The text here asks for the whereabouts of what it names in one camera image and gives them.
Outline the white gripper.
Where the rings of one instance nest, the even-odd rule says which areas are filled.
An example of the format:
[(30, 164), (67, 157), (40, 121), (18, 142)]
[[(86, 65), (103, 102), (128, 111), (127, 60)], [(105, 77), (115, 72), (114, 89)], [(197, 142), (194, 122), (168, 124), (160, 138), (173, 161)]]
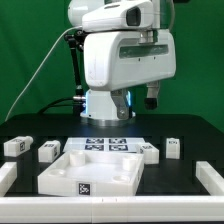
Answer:
[(150, 82), (144, 102), (148, 110), (154, 110), (160, 90), (157, 80), (173, 77), (176, 71), (173, 37), (168, 30), (159, 30), (155, 43), (141, 43), (137, 31), (89, 34), (84, 42), (84, 70), (92, 90), (112, 91), (119, 119), (129, 117), (123, 88)]

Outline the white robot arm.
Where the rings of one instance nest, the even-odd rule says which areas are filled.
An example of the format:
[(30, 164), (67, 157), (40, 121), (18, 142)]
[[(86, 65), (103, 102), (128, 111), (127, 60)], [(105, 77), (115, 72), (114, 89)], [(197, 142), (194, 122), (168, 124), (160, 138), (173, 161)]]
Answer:
[(133, 119), (133, 86), (148, 87), (146, 105), (157, 105), (159, 81), (175, 74), (173, 36), (161, 26), (160, 0), (71, 0), (68, 19), (79, 28), (84, 53), (83, 120), (99, 126)]

